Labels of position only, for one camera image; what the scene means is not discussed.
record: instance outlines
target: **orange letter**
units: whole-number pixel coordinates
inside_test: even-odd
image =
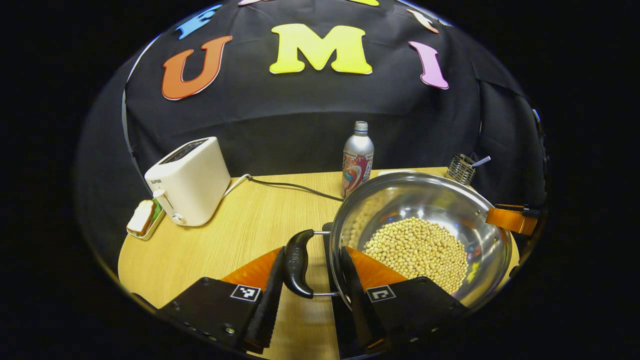
[[[162,94],[169,100],[180,100],[187,96],[197,94],[211,84],[220,71],[222,62],[222,50],[225,44],[231,41],[231,36],[225,36],[206,42],[202,49],[207,51],[204,56],[204,66],[197,78],[189,81],[182,79],[184,63],[193,49],[183,51],[164,63],[164,79],[162,80]]]

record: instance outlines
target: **pot handle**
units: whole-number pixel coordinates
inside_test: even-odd
[[[309,263],[307,242],[318,233],[324,234],[325,232],[301,231],[289,240],[284,249],[284,284],[292,293],[307,299],[314,297],[314,291],[307,285],[305,278]]]

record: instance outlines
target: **bottle label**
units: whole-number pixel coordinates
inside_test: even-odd
[[[342,160],[342,196],[347,197],[360,184],[369,180],[371,175],[371,165],[373,164],[373,153],[367,155],[351,154],[344,152]]]

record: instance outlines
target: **blue letter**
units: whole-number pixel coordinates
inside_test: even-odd
[[[215,10],[215,9],[221,7],[221,6],[222,5],[216,5],[216,6],[210,7],[208,9],[206,9],[205,11],[199,13],[198,15],[192,17],[191,19],[189,19],[184,24],[180,25],[176,29],[176,30],[181,30],[182,31],[182,35],[180,35],[178,40],[182,40],[183,38],[186,38],[187,36],[189,36],[189,34],[191,34],[192,32],[196,31],[197,29],[200,29],[202,26],[207,24],[210,21],[209,18],[212,17],[213,14],[216,13],[213,10]]]

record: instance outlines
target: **black cloth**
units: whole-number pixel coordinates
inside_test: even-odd
[[[543,149],[524,91],[483,46],[434,20],[435,34],[405,4],[372,7],[344,0],[278,0],[250,6],[223,1],[211,21],[178,40],[169,27],[140,58],[135,54],[97,99],[79,146],[76,195],[83,231],[116,269],[125,225],[150,197],[128,153],[121,121],[122,91],[133,154],[144,174],[180,145],[217,136],[232,176],[338,171],[356,120],[369,123],[374,168],[442,167],[456,153],[492,160],[472,183],[494,203],[540,206],[545,200]],[[334,26],[363,29],[369,75],[334,71],[330,64],[272,74],[278,35],[271,28],[306,24],[320,37]],[[187,49],[184,79],[202,71],[200,46],[232,35],[221,69],[202,92],[169,101],[162,95],[163,63]],[[438,51],[447,90],[420,80],[422,65],[408,42]]]

